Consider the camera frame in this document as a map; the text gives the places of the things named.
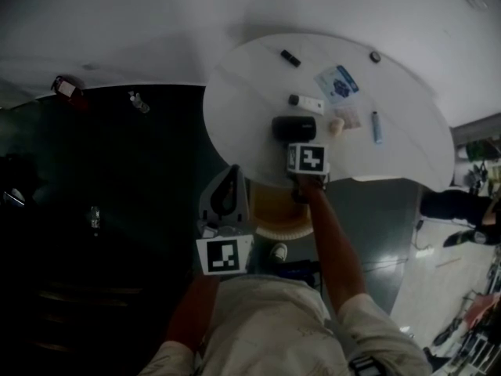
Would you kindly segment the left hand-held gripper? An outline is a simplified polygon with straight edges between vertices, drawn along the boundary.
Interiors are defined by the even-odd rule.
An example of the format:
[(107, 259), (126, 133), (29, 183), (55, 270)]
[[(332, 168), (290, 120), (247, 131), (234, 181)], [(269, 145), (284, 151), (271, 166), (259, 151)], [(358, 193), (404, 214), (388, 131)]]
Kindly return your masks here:
[[(219, 215), (211, 197), (230, 175), (232, 211)], [(195, 246), (205, 276), (234, 276), (247, 273), (254, 247), (254, 229), (249, 223), (247, 182), (239, 165), (219, 172), (205, 187), (199, 199), (199, 237)]]

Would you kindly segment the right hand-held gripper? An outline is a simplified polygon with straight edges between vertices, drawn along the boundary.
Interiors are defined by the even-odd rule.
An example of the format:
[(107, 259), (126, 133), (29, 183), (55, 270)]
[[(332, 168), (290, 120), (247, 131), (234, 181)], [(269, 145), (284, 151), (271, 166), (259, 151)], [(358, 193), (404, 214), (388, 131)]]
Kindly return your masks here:
[(328, 146), (315, 143), (290, 143), (287, 145), (286, 174), (294, 182), (299, 175), (315, 178), (322, 189), (330, 179)]

